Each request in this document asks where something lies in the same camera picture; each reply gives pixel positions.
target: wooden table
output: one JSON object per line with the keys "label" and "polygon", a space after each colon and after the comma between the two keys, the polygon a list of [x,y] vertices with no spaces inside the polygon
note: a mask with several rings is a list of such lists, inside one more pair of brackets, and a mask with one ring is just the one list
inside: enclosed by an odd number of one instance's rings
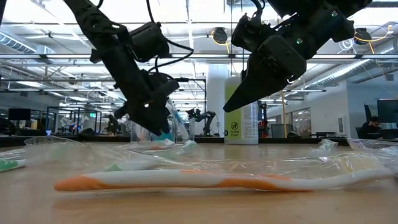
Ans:
{"label": "wooden table", "polygon": [[[206,159],[306,156],[316,145],[200,145]],[[341,147],[336,154],[349,150]],[[254,190],[150,189],[58,193],[57,170],[0,174],[0,223],[397,223],[398,181],[345,190],[273,193]]]}

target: toothbrush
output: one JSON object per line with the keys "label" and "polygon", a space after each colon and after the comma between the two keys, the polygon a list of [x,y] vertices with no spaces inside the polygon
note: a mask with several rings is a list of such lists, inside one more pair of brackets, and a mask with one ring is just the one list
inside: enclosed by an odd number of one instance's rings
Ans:
{"label": "toothbrush", "polygon": [[136,170],[99,172],[72,177],[57,182],[54,189],[75,192],[151,187],[243,187],[278,192],[300,192],[347,187],[393,176],[394,173],[387,168],[359,170],[324,179],[292,179],[280,175],[223,174],[203,170]]}
{"label": "toothbrush", "polygon": [[19,160],[0,160],[0,172],[17,169],[25,166],[25,159]]}

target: teal object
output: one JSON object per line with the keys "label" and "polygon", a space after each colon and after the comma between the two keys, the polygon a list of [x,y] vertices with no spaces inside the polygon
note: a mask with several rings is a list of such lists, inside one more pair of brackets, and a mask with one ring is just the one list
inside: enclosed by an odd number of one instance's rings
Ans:
{"label": "teal object", "polygon": [[17,161],[0,160],[0,172],[15,169],[17,166]]}
{"label": "teal object", "polygon": [[168,134],[162,132],[162,134],[160,136],[157,136],[157,135],[154,134],[154,140],[155,141],[163,141],[163,140],[166,140],[166,139],[174,141],[172,132],[169,132]]}

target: yellow label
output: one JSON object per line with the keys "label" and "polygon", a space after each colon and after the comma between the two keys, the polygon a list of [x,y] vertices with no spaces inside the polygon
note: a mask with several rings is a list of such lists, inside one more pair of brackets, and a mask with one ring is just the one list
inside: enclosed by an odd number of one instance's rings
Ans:
{"label": "yellow label", "polygon": [[[225,87],[225,102],[227,102],[232,94],[237,89],[237,85],[231,85]],[[241,131],[241,109],[234,110],[229,113],[225,113],[224,116],[224,138],[228,139],[241,139],[242,131]]]}

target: computer monitor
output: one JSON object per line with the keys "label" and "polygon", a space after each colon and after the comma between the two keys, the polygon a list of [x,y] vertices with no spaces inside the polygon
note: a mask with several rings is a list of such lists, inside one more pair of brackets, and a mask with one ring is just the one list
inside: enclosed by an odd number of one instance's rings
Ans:
{"label": "computer monitor", "polygon": [[11,121],[30,121],[30,109],[9,108],[8,119]]}
{"label": "computer monitor", "polygon": [[371,109],[369,108],[369,105],[364,105],[364,107],[365,107],[366,122],[369,122],[372,118]]}
{"label": "computer monitor", "polygon": [[380,123],[398,123],[398,100],[378,100]]}

